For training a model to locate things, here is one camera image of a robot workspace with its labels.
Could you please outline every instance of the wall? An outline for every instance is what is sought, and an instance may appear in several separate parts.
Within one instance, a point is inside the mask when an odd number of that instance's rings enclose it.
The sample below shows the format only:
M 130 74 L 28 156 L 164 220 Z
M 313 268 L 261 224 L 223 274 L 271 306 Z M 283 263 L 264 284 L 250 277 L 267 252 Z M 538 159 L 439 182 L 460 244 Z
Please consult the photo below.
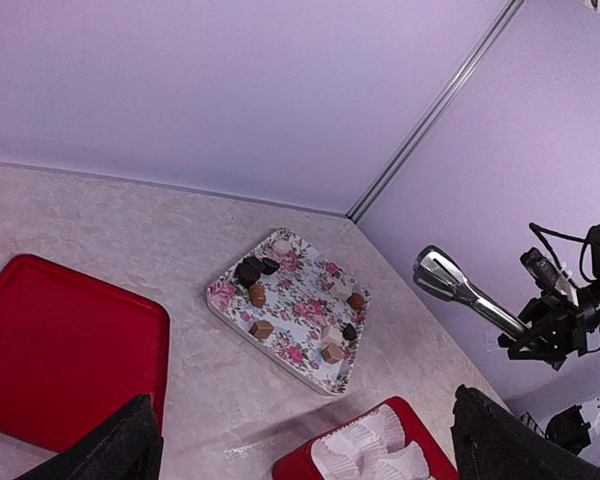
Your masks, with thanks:
M 505 3 L 0 1 L 0 161 L 344 213 Z
M 361 227 L 404 278 L 433 243 L 519 312 L 537 293 L 518 261 L 541 247 L 530 221 L 580 236 L 600 223 L 600 15 L 578 0 L 527 0 Z M 577 270 L 579 247 L 554 245 Z M 511 362 L 495 327 L 418 293 L 514 413 L 546 422 L 600 394 L 600 353 L 559 373 Z M 600 463 L 600 440 L 584 456 Z

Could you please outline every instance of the red tray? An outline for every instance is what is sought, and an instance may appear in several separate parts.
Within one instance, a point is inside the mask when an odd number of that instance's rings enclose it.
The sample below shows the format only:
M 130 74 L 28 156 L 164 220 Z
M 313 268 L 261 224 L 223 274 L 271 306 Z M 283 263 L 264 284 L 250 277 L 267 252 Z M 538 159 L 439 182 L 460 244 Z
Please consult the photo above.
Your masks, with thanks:
M 391 397 L 389 400 L 382 402 L 380 405 L 388 405 L 398 415 L 400 423 L 404 427 L 407 437 L 407 444 L 417 442 L 429 464 L 429 475 L 437 480 L 458 480 L 458 472 L 453 467 L 447 456 L 444 454 L 440 446 L 433 439 L 427 428 L 413 411 L 411 406 L 401 397 Z M 320 471 L 316 467 L 311 458 L 311 447 L 316 440 L 329 435 L 342 428 L 344 425 L 349 425 L 361 417 L 367 415 L 371 410 L 354 418 L 350 422 L 340 425 L 333 430 L 323 433 L 322 435 L 309 440 L 300 448 L 294 450 L 286 457 L 281 458 L 273 466 L 274 480 L 323 480 Z
M 61 452 L 137 394 L 162 428 L 168 354 L 155 302 L 34 255 L 0 273 L 0 432 Z

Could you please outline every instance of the table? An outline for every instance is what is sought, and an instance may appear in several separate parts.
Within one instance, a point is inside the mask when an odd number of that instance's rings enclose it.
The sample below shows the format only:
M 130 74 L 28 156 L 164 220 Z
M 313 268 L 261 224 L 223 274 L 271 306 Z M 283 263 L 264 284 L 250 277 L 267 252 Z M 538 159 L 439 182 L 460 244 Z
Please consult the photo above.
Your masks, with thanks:
M 348 392 L 323 397 L 206 307 L 207 285 L 286 226 L 372 289 Z M 161 479 L 270 478 L 309 438 L 404 397 L 453 459 L 454 392 L 488 385 L 349 220 L 127 181 L 0 166 L 0 270 L 34 253 L 144 295 L 171 316 Z M 53 454 L 0 434 L 0 480 Z

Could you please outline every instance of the black round object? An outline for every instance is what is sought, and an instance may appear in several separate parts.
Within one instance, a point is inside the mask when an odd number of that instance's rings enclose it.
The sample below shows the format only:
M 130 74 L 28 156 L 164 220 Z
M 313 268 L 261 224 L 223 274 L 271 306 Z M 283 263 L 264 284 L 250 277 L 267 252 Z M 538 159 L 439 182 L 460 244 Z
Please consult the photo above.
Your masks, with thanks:
M 260 273 L 248 263 L 241 263 L 236 269 L 238 283 L 244 288 L 249 288 L 251 285 L 260 280 Z
M 243 260 L 243 263 L 253 267 L 258 273 L 264 272 L 264 263 L 258 260 L 256 257 L 247 257 Z
M 356 332 L 356 327 L 347 323 L 347 326 L 342 329 L 342 337 L 347 341 L 355 340 L 358 337 L 358 332 Z
M 280 268 L 280 264 L 271 258 L 263 258 L 262 264 L 264 265 L 264 274 L 273 275 Z

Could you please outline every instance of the floral pattern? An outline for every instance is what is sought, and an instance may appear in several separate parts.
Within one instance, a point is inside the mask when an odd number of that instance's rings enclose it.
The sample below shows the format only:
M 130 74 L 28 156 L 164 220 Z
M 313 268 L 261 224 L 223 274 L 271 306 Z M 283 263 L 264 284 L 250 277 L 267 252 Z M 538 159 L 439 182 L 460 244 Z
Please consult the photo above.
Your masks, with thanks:
M 280 254 L 272 249 L 276 240 L 286 240 L 291 250 Z M 212 310 L 232 328 L 244 334 L 254 322 L 267 320 L 274 326 L 266 340 L 245 335 L 269 355 L 282 360 L 294 375 L 318 390 L 339 395 L 344 393 L 358 351 L 371 295 L 369 290 L 345 273 L 338 265 L 326 260 L 306 240 L 288 229 L 279 229 L 265 239 L 249 255 L 269 257 L 280 263 L 271 276 L 262 276 L 267 303 L 258 309 L 249 302 L 249 293 L 237 283 L 234 272 L 239 262 L 213 282 L 207 289 L 207 301 Z M 329 290 L 339 282 L 365 297 L 365 308 L 355 312 L 345 301 L 333 298 Z M 355 326 L 358 336 L 345 342 L 345 359 L 335 365 L 322 359 L 322 330 L 333 325 Z

